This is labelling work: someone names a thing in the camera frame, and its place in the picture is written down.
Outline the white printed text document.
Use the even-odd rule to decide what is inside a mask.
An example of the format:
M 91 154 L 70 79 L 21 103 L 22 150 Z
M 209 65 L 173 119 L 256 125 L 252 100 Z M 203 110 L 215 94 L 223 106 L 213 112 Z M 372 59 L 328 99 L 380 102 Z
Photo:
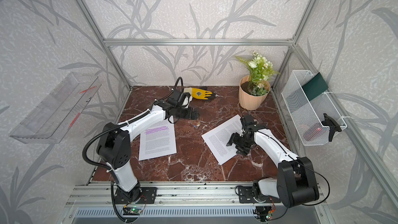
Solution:
M 223 165 L 236 155 L 235 145 L 227 146 L 234 133 L 242 134 L 240 115 L 235 115 L 202 135 L 205 144 L 209 147 L 219 165 Z

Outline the document with purple highlight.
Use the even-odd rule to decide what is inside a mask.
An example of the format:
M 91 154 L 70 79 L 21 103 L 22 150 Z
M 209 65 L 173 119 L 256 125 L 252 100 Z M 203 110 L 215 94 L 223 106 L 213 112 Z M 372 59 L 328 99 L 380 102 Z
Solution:
M 158 122 L 140 134 L 139 161 L 176 153 L 175 125 L 168 120 Z

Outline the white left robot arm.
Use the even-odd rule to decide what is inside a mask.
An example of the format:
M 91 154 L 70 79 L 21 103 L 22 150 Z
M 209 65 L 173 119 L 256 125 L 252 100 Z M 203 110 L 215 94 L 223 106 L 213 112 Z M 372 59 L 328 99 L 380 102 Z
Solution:
M 130 164 L 131 142 L 152 125 L 169 119 L 196 120 L 199 112 L 190 106 L 172 105 L 156 101 L 151 109 L 118 124 L 105 125 L 96 148 L 97 154 L 105 162 L 106 171 L 114 179 L 119 193 L 128 201 L 136 202 L 142 195 L 141 186 Z

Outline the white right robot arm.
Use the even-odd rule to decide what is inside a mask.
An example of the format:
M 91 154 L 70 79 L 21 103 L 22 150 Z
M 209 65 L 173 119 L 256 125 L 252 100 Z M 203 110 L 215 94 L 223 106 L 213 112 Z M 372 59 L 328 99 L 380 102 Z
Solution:
M 263 203 L 272 198 L 291 208 L 306 205 L 319 199 L 318 184 L 312 162 L 299 157 L 285 147 L 265 125 L 255 121 L 252 115 L 241 119 L 241 133 L 233 133 L 227 146 L 235 145 L 237 154 L 246 156 L 255 146 L 261 147 L 276 165 L 277 178 L 255 180 L 248 199 Z

